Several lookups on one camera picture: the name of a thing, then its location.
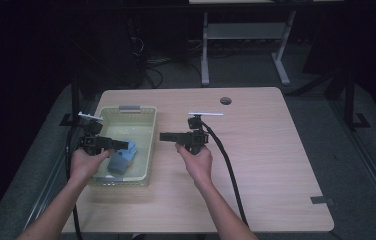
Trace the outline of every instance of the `gray carpet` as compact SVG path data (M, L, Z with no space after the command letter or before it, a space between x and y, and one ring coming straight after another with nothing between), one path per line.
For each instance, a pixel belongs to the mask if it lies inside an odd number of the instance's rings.
M309 46L289 45L283 62L292 84L282 86L270 52L274 45L256 44L254 48L242 49L227 58L210 58L209 87L261 87L275 86L289 92L310 82L315 75L302 74L302 67ZM160 88L200 87L199 58L191 59L192 65L171 63L155 68L164 77ZM157 83L159 76L151 72ZM323 97L326 83L303 97L287 97L286 102L293 117L312 168L324 196L334 204L329 206L335 222L332 233L258 233L260 239L376 239L376 190L340 121L334 106L342 107L342 98L330 102ZM145 82L141 88L151 88ZM355 133L376 162L376 107L372 98L358 88L356 110L365 115L371 128L358 129ZM89 102L93 111L96 101ZM0 239L15 238L25 226L35 205L48 203L64 184L64 172L57 173L55 185L49 194L40 195L55 168L54 163L64 151L67 127L59 127L62 116L70 112L70 89L66 88L51 109L44 126L29 150L19 172L0 204ZM196 239L194 235L152 234L146 239ZM129 234L84 234L84 239L130 239ZM63 234L62 239L76 239L74 234ZM208 240L219 239L217 235Z

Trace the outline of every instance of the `plastic bin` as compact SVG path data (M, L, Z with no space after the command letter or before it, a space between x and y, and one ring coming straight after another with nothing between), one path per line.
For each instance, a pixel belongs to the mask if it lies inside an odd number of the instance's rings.
M154 147L157 109L151 106L104 107L100 136L119 141L132 141L136 153L123 175L111 173L107 166L110 158L102 162L89 185L94 189L118 186L148 186L151 158Z

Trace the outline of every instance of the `person's left hand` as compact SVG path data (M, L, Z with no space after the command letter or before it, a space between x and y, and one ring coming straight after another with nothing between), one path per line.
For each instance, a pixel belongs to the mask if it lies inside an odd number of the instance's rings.
M100 164L104 159L110 157L114 151L114 149L108 149L98 155L90 156L82 148L79 148L72 155L70 179L88 184L92 175L98 171Z

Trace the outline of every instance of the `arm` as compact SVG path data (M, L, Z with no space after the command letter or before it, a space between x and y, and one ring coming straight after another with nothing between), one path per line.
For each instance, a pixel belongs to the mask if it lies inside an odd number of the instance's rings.
M112 153L113 150L107 150L96 156L89 156L83 149L76 150L72 156L69 181L18 239L59 239L80 193L97 172L101 162Z
M210 215L222 240L257 239L256 235L241 221L231 209L211 179L213 157L204 146L197 155L192 155L182 145L176 144L176 150L185 161L188 173L203 196Z

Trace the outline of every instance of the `hand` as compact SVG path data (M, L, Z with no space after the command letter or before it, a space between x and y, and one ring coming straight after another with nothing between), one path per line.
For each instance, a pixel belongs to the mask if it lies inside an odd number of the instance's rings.
M94 175L104 159L114 153L114 149L108 149L96 156L88 155L82 148L76 150L72 155L70 167L70 179L88 184L89 179Z
M176 143L176 150L185 161L189 175L194 179L197 188L212 184L212 153L204 146L197 155L192 155L184 146Z

